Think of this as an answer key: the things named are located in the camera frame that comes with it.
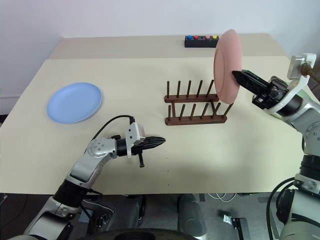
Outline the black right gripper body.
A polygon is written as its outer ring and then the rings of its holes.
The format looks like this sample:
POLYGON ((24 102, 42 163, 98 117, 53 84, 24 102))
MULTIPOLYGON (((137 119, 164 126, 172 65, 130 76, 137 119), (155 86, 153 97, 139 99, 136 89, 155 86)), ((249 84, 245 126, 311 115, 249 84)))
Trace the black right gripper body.
POLYGON ((260 109, 270 109, 275 106, 288 92, 288 84, 278 77, 272 77, 269 82, 259 80, 257 93, 252 103, 260 109))

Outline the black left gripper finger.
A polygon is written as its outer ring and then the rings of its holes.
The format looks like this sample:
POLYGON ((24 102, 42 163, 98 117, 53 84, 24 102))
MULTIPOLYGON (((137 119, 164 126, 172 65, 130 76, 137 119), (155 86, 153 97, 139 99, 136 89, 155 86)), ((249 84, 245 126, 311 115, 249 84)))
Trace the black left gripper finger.
POLYGON ((166 139, 159 136, 148 136, 145 138, 145 144, 163 144, 166 139))
POLYGON ((146 150, 154 149, 154 148, 156 148, 156 147, 158 147, 158 146, 160 146, 160 145, 162 145, 162 144, 164 144, 163 141, 147 142, 147 143, 145 144, 145 149, 146 149, 146 150))

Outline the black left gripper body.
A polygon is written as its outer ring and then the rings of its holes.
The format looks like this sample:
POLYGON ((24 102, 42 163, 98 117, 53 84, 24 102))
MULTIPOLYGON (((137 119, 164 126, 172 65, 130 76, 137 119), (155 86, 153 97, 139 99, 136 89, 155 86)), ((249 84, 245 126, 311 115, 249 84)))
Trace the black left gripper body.
POLYGON ((138 145, 134 145, 131 148, 131 155, 132 156, 138 156, 139 159, 139 167, 140 168, 144 168, 145 164, 144 164, 144 159, 143 159, 143 151, 146 150, 146 144, 144 143, 140 143, 138 145))

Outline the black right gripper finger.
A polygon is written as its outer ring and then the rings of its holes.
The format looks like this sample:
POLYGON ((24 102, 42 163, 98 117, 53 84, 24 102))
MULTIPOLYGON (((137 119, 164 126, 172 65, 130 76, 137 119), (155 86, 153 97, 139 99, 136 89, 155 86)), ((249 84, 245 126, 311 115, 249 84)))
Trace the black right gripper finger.
POLYGON ((233 70, 232 75, 236 82, 255 94, 256 96, 267 96, 269 83, 249 70, 233 70))

